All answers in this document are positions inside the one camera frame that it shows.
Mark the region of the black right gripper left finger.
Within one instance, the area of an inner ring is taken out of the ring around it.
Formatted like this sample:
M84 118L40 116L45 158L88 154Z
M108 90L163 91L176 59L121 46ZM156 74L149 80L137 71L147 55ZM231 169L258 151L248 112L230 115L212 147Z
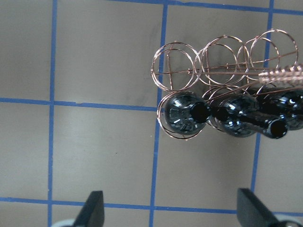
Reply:
M102 191L92 191L76 217L74 227L102 227L105 222Z

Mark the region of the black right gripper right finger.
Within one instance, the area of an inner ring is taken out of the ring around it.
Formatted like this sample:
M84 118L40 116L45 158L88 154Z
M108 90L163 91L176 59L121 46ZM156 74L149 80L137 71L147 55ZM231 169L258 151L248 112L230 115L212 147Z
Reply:
M242 227L283 226L283 222L248 188L237 190L237 219Z

